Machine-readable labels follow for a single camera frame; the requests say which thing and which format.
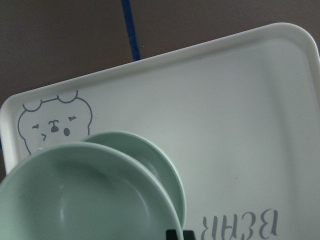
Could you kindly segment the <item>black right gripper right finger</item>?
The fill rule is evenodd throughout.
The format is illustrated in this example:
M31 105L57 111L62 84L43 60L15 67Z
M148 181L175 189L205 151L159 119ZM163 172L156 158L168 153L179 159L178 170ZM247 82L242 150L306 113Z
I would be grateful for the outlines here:
M196 240L195 233L193 230L183 230L184 240Z

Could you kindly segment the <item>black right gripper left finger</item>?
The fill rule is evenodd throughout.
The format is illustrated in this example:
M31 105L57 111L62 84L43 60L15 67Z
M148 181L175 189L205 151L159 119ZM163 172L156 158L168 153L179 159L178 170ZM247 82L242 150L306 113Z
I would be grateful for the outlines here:
M178 233L175 229L168 229L165 232L166 240L178 240Z

